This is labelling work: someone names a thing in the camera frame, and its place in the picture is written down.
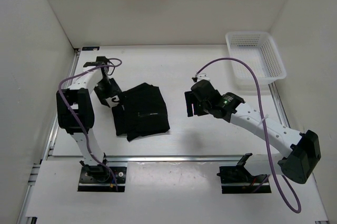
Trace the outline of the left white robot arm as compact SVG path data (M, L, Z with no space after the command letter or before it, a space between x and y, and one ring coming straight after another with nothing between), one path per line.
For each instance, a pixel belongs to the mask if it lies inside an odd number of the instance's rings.
M82 72L62 80L56 92L58 124L76 141L84 158L82 166L93 167L92 176L99 182L107 181L111 170L93 132L91 94L103 106L116 105L122 91L112 74L121 64L119 58L98 56L96 61L86 62Z

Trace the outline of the black shorts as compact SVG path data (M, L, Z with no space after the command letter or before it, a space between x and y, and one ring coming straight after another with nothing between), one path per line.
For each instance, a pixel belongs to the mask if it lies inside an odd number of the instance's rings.
M170 130L166 103L159 87L142 83L118 95L112 107L116 135L128 141Z

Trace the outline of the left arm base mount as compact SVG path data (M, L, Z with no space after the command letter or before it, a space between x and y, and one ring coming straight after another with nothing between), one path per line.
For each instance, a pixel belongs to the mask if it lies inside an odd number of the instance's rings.
M124 192L126 185L126 166L110 166L110 171L101 166L89 166L80 161L81 173L78 180L79 192Z

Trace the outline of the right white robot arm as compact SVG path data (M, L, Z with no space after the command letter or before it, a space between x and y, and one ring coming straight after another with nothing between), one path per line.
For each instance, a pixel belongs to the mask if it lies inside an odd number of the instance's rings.
M319 137L315 132L302 133L261 117L243 98L231 92L220 94L208 80L195 83L184 95L189 117L210 114L268 142L279 152L272 157L276 174L297 184L306 183L321 159Z

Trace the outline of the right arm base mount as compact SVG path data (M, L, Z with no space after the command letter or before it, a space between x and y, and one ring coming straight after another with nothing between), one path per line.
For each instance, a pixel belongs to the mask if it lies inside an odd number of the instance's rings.
M252 156L245 154L234 166L220 166L216 174L221 180L222 194L270 194L269 175L251 175L245 164Z

